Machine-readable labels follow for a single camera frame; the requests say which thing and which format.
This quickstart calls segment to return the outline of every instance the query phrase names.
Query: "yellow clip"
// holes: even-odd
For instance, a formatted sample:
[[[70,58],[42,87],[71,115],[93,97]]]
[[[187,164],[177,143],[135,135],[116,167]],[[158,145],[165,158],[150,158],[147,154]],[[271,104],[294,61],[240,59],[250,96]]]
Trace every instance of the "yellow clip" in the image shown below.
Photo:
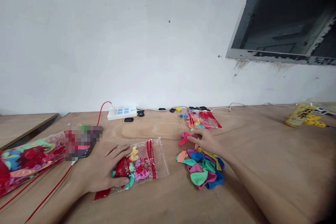
[[[315,123],[315,125],[318,126],[318,127],[321,127],[321,128],[325,128],[326,127],[326,124],[324,122],[320,122],[320,121],[317,121]]]
[[[312,120],[306,120],[304,121],[305,124],[308,124],[308,125],[314,125],[315,124],[315,121],[312,121]]]
[[[311,121],[317,121],[320,120],[322,117],[319,117],[317,115],[310,115],[308,116],[307,120],[311,120]]]

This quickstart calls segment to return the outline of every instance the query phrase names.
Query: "white cable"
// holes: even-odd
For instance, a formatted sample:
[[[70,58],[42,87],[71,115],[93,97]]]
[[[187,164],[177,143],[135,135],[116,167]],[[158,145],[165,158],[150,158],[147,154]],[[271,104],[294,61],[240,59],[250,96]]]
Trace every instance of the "white cable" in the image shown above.
[[[244,107],[247,106],[247,105],[244,105],[244,104],[241,104],[241,103],[230,103],[230,105],[229,105],[230,107],[217,107],[217,108],[213,108],[213,109],[211,110],[211,112],[214,111],[215,109],[219,109],[219,108],[220,108],[220,109],[226,109],[226,108],[227,108],[229,111],[231,111],[231,105],[232,105],[232,104],[239,104],[239,105],[242,105],[242,106],[244,106]]]
[[[229,107],[216,107],[216,108],[213,108],[212,110],[211,110],[211,112],[212,111],[214,111],[215,109],[228,109],[229,111],[231,111],[231,107],[232,107],[232,104],[239,104],[239,105],[242,105],[242,106],[244,106],[244,107],[246,107],[247,105],[244,105],[244,104],[242,104],[242,103],[230,103],[230,105],[229,105]],[[293,108],[293,107],[289,107],[289,106],[287,106],[287,105],[280,105],[280,104],[273,104],[273,103],[270,103],[270,102],[268,102],[268,103],[264,103],[264,104],[262,104],[262,105],[266,105],[266,104],[270,104],[270,105],[273,105],[273,106],[283,106],[283,107],[287,107],[287,108],[290,108],[290,109],[295,109],[295,108]],[[185,107],[185,108],[189,108],[188,106],[174,106],[174,107],[171,107],[171,108],[169,108],[169,109],[167,109],[167,110],[155,110],[155,109],[149,109],[149,108],[146,108],[146,109],[138,109],[137,111],[140,111],[140,110],[153,110],[153,111],[159,111],[159,112],[166,112],[166,111],[169,111],[169,110],[171,110],[171,109],[174,109],[174,108],[177,108],[177,107]],[[324,112],[324,113],[315,113],[315,112],[313,112],[312,114],[316,114],[316,115],[324,115],[324,114],[332,114],[332,115],[334,115],[334,116],[336,116],[336,113],[333,113],[333,112],[330,112],[330,111],[326,111],[326,112]]]
[[[150,109],[149,108],[144,108],[144,109],[140,109],[140,110],[153,110],[153,111],[165,112],[165,111],[169,111],[171,109],[177,108],[177,107],[186,107],[187,109],[189,108],[187,106],[174,106],[174,107],[171,107],[167,110],[155,110],[155,109],[152,109],[152,108],[150,108]]]
[[[215,109],[228,109],[229,111],[231,111],[231,109],[230,108],[228,108],[228,107],[217,107],[217,108],[213,108],[212,110],[211,110],[211,112],[212,111],[214,111]]]
[[[295,109],[295,108],[289,107],[289,106],[287,106],[287,105],[279,105],[279,104],[272,104],[272,103],[264,103],[263,105],[265,105],[265,104],[271,104],[271,105],[273,105],[273,106],[283,106],[283,107],[288,107],[288,108],[290,108],[290,109]]]

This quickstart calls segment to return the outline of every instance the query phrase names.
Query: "power strip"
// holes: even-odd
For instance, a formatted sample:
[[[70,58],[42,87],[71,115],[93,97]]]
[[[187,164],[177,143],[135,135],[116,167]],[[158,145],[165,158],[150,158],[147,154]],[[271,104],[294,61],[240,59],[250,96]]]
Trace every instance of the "power strip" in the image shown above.
[[[110,106],[107,119],[111,121],[111,120],[123,119],[127,117],[136,117],[136,116],[138,116],[136,107],[126,107],[126,108],[115,109],[114,106]]]

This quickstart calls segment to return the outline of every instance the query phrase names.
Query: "yellow packaging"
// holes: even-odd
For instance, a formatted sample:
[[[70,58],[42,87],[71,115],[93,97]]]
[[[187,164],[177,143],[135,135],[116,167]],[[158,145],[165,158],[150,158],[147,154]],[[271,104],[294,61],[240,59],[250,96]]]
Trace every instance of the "yellow packaging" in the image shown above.
[[[298,128],[312,113],[316,107],[306,103],[299,103],[294,112],[287,118],[285,124],[290,127]]]

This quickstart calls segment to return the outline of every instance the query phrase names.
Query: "hand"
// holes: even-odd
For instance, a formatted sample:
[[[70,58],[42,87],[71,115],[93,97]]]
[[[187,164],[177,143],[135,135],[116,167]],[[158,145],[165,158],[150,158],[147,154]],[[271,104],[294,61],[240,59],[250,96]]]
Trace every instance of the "hand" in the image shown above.
[[[188,136],[187,139],[207,151],[210,151],[214,154],[221,155],[223,147],[221,144],[213,137],[213,135],[207,129],[195,129],[191,132],[191,136]]]
[[[93,193],[128,184],[128,178],[112,178],[111,172],[123,157],[132,152],[132,149],[128,149],[129,147],[130,145],[125,144],[113,146],[104,155],[92,160],[88,158],[86,165],[75,169],[73,177],[82,187],[82,193]]]

